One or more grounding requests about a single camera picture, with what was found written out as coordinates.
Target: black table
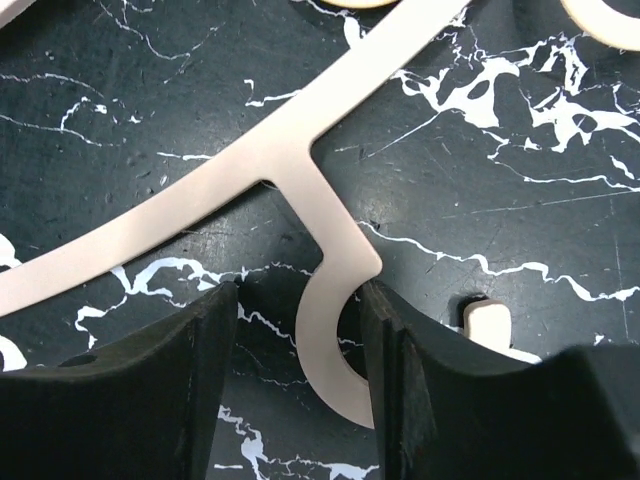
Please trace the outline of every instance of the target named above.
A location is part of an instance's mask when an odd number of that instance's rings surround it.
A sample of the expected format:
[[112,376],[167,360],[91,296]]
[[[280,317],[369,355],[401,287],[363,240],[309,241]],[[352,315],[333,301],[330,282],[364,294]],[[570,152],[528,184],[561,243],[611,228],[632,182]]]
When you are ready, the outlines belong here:
[[[0,265],[166,188],[386,11],[311,0],[37,2],[0,31]],[[382,279],[431,317],[453,325],[458,300],[484,293],[511,308],[515,347],[542,357],[635,343],[639,62],[580,35],[558,0],[474,2],[313,156],[380,252]],[[235,279],[245,321],[212,476],[378,478],[372,432],[329,410],[296,359],[297,300],[320,258],[280,193],[262,185],[123,269],[4,318],[5,368],[56,364]],[[361,369],[355,312],[345,310],[340,336]]]

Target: black marble surface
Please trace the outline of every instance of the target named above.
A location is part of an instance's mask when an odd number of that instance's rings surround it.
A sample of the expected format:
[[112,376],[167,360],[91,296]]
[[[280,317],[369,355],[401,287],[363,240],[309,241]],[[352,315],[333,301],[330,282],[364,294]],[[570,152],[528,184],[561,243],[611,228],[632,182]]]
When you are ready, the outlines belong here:
[[[386,11],[36,2],[0,31],[0,267],[166,188]],[[511,308],[515,347],[541,357],[635,343],[639,65],[580,35],[558,0],[474,2],[313,156],[380,252],[382,279],[433,318],[451,324],[456,299],[483,292]],[[3,318],[4,369],[55,364],[237,279],[244,321],[211,478],[376,479],[372,432],[318,400],[297,363],[297,300],[320,256],[260,186],[113,274]],[[340,335],[358,365],[353,305]]]

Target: black robotic claw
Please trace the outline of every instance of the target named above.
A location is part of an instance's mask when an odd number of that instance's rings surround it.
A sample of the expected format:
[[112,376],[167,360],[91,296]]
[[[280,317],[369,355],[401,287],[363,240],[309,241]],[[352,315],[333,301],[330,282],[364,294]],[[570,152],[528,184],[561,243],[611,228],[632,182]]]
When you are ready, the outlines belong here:
[[571,348],[529,366],[379,282],[360,295],[384,479],[640,478],[640,348]]
[[236,298],[223,284],[58,367],[0,375],[0,478],[204,479]]

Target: black marble tabletop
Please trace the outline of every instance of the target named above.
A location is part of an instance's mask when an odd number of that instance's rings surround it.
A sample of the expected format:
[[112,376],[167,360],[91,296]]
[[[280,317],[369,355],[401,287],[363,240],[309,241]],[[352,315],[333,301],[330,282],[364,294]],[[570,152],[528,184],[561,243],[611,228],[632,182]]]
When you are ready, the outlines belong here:
[[[36,2],[0,31],[0,267],[166,188],[387,11]],[[635,343],[639,65],[581,34],[559,0],[476,1],[313,157],[382,256],[382,279],[424,313],[452,324],[461,296],[484,293],[510,307],[515,348],[543,358]],[[327,408],[296,359],[297,301],[320,258],[261,185],[143,258],[4,318],[2,365],[56,364],[236,280],[241,322],[211,478],[379,478],[373,433]],[[353,305],[340,337],[361,364]]]

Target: curved beige piece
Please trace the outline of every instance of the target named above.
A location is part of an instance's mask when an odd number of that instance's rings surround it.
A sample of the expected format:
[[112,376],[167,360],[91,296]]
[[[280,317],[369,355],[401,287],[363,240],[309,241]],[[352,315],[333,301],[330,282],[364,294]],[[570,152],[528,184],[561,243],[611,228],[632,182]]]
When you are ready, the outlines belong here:
[[0,28],[24,12],[35,0],[0,0]]
[[610,47],[640,51],[640,18],[614,10],[604,0],[561,0],[578,26]]
[[346,363],[337,326],[380,257],[322,176],[311,145],[416,55],[469,0],[404,0],[364,39],[256,127],[169,188],[86,235],[0,274],[0,317],[146,253],[260,180],[272,181],[324,258],[296,317],[300,363],[336,412],[373,427],[367,383]]
[[376,8],[384,5],[390,5],[398,0],[324,0],[331,5],[342,8]]

